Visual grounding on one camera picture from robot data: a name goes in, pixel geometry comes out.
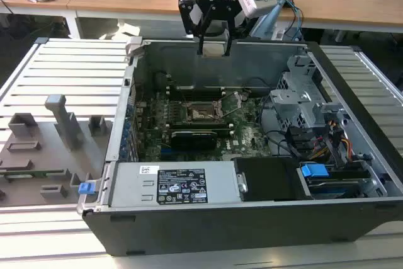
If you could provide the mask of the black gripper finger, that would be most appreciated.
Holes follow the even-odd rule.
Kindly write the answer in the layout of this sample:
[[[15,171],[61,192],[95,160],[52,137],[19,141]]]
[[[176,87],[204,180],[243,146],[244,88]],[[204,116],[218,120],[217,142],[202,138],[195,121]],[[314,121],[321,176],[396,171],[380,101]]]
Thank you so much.
[[[203,54],[204,38],[216,10],[215,0],[178,0],[185,32],[199,39],[198,55]]]
[[[228,34],[226,39],[225,56],[229,56],[233,40],[238,39],[242,34],[242,10],[231,11],[226,22]]]

